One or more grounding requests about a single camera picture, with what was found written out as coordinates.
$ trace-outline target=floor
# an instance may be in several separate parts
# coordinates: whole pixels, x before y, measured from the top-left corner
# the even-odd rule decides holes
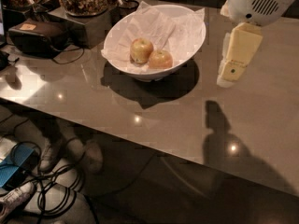
[[[45,137],[31,120],[26,121],[25,117],[14,115],[1,122],[10,114],[9,110],[0,106],[0,133],[4,137],[0,139],[0,158],[18,141],[35,142],[43,148]],[[53,223],[58,219],[64,220],[66,224],[299,223],[298,197],[98,133],[66,120],[58,119],[57,123],[66,138],[78,135],[82,141],[86,140],[84,137],[95,140],[102,149],[104,166],[98,175],[90,175],[80,166],[59,175],[55,179],[58,185],[47,193],[47,210],[55,209],[64,199],[66,190],[69,190],[70,198],[62,209],[69,209],[61,215],[43,218],[40,223]],[[5,136],[12,131],[13,135]],[[65,149],[53,171],[72,163],[72,155],[78,145],[79,143],[72,143]],[[36,205],[38,193],[37,190],[29,203],[18,208],[9,217],[9,224],[37,223],[40,214]],[[28,212],[36,217],[28,217]]]

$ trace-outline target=dark floor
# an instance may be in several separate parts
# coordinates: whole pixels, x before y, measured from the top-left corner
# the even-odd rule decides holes
[[[9,114],[0,106],[2,136],[25,120],[13,116],[1,122]],[[73,124],[65,120],[59,120],[59,123],[61,131],[71,135],[69,129],[73,129]],[[62,186],[69,186],[76,176],[81,177],[81,185],[73,186],[78,197],[66,214],[44,219],[41,223],[52,223],[57,219],[63,219],[67,224],[96,223],[91,207],[81,194],[90,197],[99,223],[299,223],[298,197],[78,125],[74,132],[92,135],[99,142],[104,154],[103,171],[99,175],[80,176],[80,169],[77,169],[59,176],[56,181]],[[7,138],[32,140],[41,147],[44,143],[44,137],[30,121]],[[0,151],[5,146],[9,146],[9,142],[2,139]],[[71,162],[68,157],[64,155],[56,169]],[[51,194],[47,202],[55,203],[62,197],[61,194]],[[34,211],[35,202],[31,201],[25,210]],[[36,223],[36,217],[26,217],[18,212],[8,223]]]

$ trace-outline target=countertop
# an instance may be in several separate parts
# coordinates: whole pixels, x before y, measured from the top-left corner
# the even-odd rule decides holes
[[[246,74],[224,89],[216,79],[223,38],[234,25],[216,8],[205,13],[204,45],[160,81],[120,74],[101,56],[104,41],[74,62],[82,50],[55,58],[67,64],[6,46],[20,60],[15,77],[0,78],[0,97],[298,195],[299,20],[264,27]]]

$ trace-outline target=apple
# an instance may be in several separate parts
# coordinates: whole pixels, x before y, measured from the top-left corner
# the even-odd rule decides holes
[[[146,38],[140,37],[131,43],[130,55],[135,63],[147,63],[152,52],[153,45],[151,41]]]
[[[149,68],[166,69],[172,67],[172,55],[165,49],[156,49],[149,56]]]

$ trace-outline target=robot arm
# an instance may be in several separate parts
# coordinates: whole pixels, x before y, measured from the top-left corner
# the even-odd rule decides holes
[[[217,84],[231,87],[262,43],[261,27],[279,19],[294,0],[227,0],[221,14],[238,25],[224,38]]]

